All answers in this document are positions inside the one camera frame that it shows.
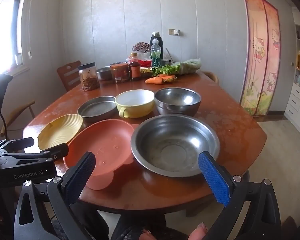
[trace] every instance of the yellow bowl with handle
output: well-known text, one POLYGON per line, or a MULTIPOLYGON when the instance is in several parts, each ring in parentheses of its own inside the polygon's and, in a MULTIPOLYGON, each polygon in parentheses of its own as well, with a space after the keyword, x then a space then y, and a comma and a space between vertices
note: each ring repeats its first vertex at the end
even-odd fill
POLYGON ((117 95, 114 101, 121 118, 139 118, 152 112, 154 93, 144 89, 129 90, 117 95))

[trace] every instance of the metal basin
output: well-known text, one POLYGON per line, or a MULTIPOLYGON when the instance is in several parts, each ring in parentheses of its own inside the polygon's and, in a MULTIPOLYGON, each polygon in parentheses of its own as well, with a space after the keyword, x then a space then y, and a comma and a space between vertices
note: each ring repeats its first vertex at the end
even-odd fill
POLYGON ((189 177, 201 173, 201 152, 217 159, 220 142, 215 131, 198 119, 167 114, 140 124, 131 137, 131 149, 141 165, 157 174, 189 177))
POLYGON ((108 119, 118 112, 114 99, 111 96, 90 99, 78 108, 78 115, 88 123, 108 119))
POLYGON ((160 114, 185 114, 194 116, 200 106, 201 96, 186 88, 163 88, 154 93, 160 114))
POLYGON ((97 69, 97 76, 99 81, 112 80, 110 66, 97 69))

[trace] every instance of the screw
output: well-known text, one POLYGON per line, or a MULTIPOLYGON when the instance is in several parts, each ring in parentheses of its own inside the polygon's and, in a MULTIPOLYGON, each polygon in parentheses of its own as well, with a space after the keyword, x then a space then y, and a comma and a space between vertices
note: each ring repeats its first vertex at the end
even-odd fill
POLYGON ((54 183, 58 183, 60 180, 61 180, 61 177, 59 177, 59 176, 56 176, 56 177, 54 177, 54 178, 52 179, 52 181, 53 181, 54 183))
POLYGON ((238 175, 235 175, 235 176, 233 177, 233 180, 236 181, 236 182, 240 182, 240 181, 241 181, 241 177, 238 176, 238 175))
POLYGON ((26 180, 23 185, 25 185, 26 187, 30 186, 31 184, 31 180, 26 180))
POLYGON ((271 181, 269 179, 265 179, 264 182, 266 185, 271 185, 271 181))

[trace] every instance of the yellow plate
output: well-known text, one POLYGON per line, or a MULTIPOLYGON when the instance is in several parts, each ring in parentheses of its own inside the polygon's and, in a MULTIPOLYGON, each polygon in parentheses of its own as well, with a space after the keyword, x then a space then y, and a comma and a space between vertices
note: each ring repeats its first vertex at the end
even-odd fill
POLYGON ((83 118, 78 114, 67 114, 48 123, 38 135, 39 149, 69 142, 78 133, 82 123, 83 118))

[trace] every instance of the person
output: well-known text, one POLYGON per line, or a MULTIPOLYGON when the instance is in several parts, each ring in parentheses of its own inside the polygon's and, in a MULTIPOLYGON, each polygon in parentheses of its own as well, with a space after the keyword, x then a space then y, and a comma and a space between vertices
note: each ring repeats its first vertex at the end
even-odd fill
MULTIPOLYGON (((90 205, 76 202, 70 209, 94 240, 109 240, 109 227, 97 210, 90 205)), ((58 220, 52 220, 57 236, 67 240, 58 220)), ((164 214, 122 214, 110 240, 201 240, 207 233, 201 223, 190 236, 168 228, 164 214)))

